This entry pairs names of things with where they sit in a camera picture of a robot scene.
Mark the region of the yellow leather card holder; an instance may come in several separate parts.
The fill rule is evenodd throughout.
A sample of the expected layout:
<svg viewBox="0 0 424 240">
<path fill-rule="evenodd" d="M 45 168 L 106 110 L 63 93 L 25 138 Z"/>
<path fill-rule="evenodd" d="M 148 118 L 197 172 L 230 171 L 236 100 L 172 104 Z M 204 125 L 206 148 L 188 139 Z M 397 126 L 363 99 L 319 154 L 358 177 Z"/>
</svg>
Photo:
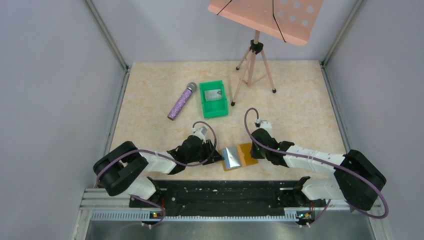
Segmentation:
<svg viewBox="0 0 424 240">
<path fill-rule="evenodd" d="M 237 146 L 223 148 L 220 153 L 223 157 L 223 170 L 228 172 L 259 163 L 251 156 L 252 143 L 243 143 Z"/>
</svg>

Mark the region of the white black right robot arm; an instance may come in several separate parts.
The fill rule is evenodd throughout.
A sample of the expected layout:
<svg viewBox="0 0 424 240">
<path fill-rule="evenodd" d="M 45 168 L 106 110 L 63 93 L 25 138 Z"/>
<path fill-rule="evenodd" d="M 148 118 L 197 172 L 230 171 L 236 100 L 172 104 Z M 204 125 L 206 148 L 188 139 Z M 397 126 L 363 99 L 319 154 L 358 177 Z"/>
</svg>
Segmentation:
<svg viewBox="0 0 424 240">
<path fill-rule="evenodd" d="M 251 155 L 276 166 L 306 169 L 324 179 L 303 177 L 300 191 L 308 200 L 344 200 L 352 207 L 369 211 L 387 183 L 386 177 L 358 150 L 331 154 L 310 150 L 290 141 L 277 142 L 258 128 L 251 133 Z"/>
</svg>

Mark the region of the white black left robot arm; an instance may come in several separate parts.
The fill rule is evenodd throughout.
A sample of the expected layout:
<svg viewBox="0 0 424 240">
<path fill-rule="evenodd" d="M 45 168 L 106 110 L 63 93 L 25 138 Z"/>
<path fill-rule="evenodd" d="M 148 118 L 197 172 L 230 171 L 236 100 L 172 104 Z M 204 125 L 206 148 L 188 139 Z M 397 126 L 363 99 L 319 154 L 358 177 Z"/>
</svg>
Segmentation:
<svg viewBox="0 0 424 240">
<path fill-rule="evenodd" d="M 127 193 L 148 200 L 159 188 L 153 180 L 143 177 L 143 172 L 175 175 L 188 166 L 205 166 L 221 160 L 214 142 L 190 135 L 166 152 L 142 150 L 126 141 L 98 160 L 92 169 L 109 196 Z"/>
</svg>

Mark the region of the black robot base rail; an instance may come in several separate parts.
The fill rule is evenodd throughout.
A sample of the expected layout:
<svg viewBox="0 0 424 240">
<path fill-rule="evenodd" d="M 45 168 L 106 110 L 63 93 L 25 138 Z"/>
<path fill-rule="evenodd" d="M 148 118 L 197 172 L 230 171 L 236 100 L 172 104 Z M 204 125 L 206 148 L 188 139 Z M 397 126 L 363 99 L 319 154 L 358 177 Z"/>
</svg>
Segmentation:
<svg viewBox="0 0 424 240">
<path fill-rule="evenodd" d="M 145 203 L 103 188 L 84 191 L 80 208 L 97 221 L 158 222 L 292 222 L 307 226 L 321 212 L 354 209 L 344 200 L 308 200 L 296 180 L 158 180 L 159 191 Z"/>
</svg>

